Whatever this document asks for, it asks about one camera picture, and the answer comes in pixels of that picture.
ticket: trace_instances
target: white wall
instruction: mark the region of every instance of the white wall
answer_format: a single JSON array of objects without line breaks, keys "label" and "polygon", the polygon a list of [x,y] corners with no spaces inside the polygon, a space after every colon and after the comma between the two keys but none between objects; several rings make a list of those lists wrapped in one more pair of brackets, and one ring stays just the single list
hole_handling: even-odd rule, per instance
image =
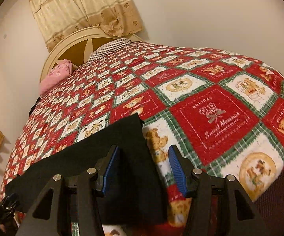
[{"label": "white wall", "polygon": [[[138,35],[146,41],[228,49],[261,59],[284,74],[282,0],[133,1],[145,26]],[[0,130],[10,143],[5,144],[7,151],[0,151],[0,173],[37,99],[47,56],[28,0],[6,0],[0,8]]]},{"label": "white wall", "polygon": [[133,1],[150,42],[227,49],[284,74],[283,0]]}]

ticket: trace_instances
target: patchwork blanket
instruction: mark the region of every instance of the patchwork blanket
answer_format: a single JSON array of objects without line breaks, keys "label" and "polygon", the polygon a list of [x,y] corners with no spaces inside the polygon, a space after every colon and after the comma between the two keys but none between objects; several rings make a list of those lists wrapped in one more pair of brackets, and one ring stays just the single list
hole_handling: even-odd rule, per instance
[{"label": "patchwork blanket", "polygon": [[163,235],[180,234],[191,202],[176,187],[170,145],[210,175],[235,175],[252,200],[284,168],[283,75],[226,50],[135,42],[79,67],[42,98],[15,143],[1,196],[32,163],[133,113],[145,122],[143,134],[167,188]]}]

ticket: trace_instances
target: black cloth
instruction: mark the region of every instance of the black cloth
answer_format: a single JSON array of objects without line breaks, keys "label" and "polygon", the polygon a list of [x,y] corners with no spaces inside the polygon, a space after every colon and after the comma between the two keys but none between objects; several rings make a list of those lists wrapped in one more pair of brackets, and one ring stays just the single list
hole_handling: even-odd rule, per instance
[{"label": "black cloth", "polygon": [[41,97],[37,98],[36,103],[33,105],[33,107],[31,108],[31,110],[29,111],[28,117],[29,117],[29,116],[31,115],[31,113],[35,110],[36,105],[38,104],[38,102],[39,102],[41,99],[42,99]]},{"label": "black cloth", "polygon": [[76,176],[94,167],[111,145],[123,150],[121,181],[109,185],[97,198],[103,224],[159,224],[167,220],[167,196],[142,134],[138,114],[122,118],[105,129],[31,165],[6,185],[6,194],[17,193],[18,211],[27,213],[46,183],[56,174]]}]

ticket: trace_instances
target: headboard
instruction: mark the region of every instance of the headboard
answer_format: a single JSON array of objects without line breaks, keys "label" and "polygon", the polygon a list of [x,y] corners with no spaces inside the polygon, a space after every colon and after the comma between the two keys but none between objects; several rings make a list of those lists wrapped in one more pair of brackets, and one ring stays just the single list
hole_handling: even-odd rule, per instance
[{"label": "headboard", "polygon": [[[68,59],[75,66],[85,63],[91,53],[100,46],[121,37],[105,34],[97,27],[81,29],[60,41],[50,52],[42,69],[40,81],[58,64],[59,61]],[[126,36],[132,41],[142,41],[137,35]]]}]

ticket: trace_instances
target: metal pin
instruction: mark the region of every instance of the metal pin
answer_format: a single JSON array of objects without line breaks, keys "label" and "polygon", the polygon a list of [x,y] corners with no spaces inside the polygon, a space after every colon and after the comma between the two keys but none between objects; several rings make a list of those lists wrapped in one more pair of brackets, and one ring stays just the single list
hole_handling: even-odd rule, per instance
[{"label": "metal pin", "polygon": [[192,172],[196,175],[200,175],[202,173],[202,170],[195,168]]},{"label": "metal pin", "polygon": [[87,173],[88,174],[94,174],[96,172],[96,169],[95,168],[89,168],[88,170],[87,170]]},{"label": "metal pin", "polygon": [[53,176],[53,180],[54,181],[59,181],[62,178],[62,176],[60,174],[56,174]]},{"label": "metal pin", "polygon": [[236,180],[236,177],[233,176],[233,175],[228,175],[228,176],[227,176],[227,179],[228,179],[228,181],[235,181],[235,180]]}]

